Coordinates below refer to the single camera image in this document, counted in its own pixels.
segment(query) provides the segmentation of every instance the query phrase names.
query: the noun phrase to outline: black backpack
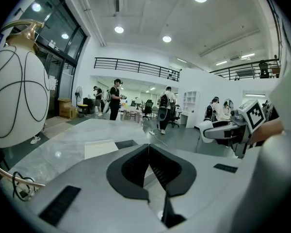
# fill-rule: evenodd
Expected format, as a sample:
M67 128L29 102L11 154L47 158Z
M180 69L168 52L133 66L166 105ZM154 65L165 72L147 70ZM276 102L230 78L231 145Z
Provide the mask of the black backpack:
M168 97L167 97L166 94L164 94L164 95L161 97L160 107L165 107L165 108L167 108L167 104L168 104Z

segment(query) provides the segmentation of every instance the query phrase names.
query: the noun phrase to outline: office chair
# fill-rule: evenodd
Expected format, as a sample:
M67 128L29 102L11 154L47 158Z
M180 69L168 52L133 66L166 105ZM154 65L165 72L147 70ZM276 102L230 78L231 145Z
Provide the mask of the office chair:
M152 114L152 106L153 106L152 102L146 102L145 103L145 109L142 111L145 115L142 116L142 118L145 117L148 120L150 120L150 118L147 116L147 114Z
M171 123L172 127L174 127L175 125L178 125L178 128L179 128L180 127L179 124L175 123L175 121L180 119L180 114L181 112L179 112L178 116L176 116L176 105L172 105L171 106L171 119L168 122L168 124Z

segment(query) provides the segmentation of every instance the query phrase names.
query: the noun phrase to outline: cardboard box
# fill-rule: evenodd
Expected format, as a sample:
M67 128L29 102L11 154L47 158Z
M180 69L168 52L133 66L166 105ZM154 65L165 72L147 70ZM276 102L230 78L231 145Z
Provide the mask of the cardboard box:
M78 117L78 109L77 107L71 107L70 108L70 116L69 119L75 119Z
M59 101L59 116L70 117L71 99L58 99Z

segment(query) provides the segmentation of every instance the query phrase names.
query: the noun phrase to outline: balcony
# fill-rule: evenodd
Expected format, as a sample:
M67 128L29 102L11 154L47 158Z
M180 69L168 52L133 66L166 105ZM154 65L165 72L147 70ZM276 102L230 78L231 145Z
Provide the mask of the balcony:
M94 68L122 70L129 72L143 73L164 79L179 82L180 72L165 67L139 62L134 60L114 59L114 58L95 58Z
M279 78L278 59L255 61L210 72L229 80Z

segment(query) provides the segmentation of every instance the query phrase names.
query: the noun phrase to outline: ceiling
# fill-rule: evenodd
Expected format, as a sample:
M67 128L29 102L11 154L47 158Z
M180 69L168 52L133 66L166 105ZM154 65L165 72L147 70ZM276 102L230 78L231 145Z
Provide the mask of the ceiling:
M267 55L253 0L125 0L121 12L115 12L114 0L89 2L107 43L152 47L196 66L203 62L211 69L244 62L231 62L234 56L254 52L260 60ZM115 26L124 32L117 34ZM164 35L172 41L163 42ZM224 60L228 63L215 65Z
M98 81L102 84L111 87L114 85L114 80L117 79L116 77L98 77ZM161 94L166 90L166 86L163 84L156 84L151 83L147 81L137 81L133 79L121 79L123 81L123 84L121 85L124 90L122 91L124 94L124 91L127 90L133 90L133 91L140 91L140 92L146 92L149 91L149 93L153 94ZM172 92L177 93L178 88L172 87Z

